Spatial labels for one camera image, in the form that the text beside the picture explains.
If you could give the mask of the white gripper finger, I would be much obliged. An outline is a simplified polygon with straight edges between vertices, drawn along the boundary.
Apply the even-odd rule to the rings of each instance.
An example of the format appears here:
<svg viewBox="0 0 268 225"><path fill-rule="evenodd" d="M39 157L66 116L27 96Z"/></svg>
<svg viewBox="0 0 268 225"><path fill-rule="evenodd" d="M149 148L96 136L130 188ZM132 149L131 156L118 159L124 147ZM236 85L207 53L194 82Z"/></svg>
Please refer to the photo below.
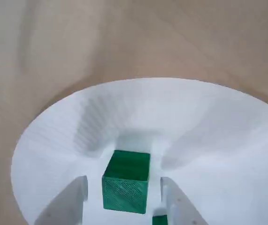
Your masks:
<svg viewBox="0 0 268 225"><path fill-rule="evenodd" d="M208 225L188 196L169 177L161 177L161 202L169 225Z"/></svg>
<svg viewBox="0 0 268 225"><path fill-rule="evenodd" d="M40 213L36 225L81 225L88 200L88 179L79 176L68 184Z"/></svg>

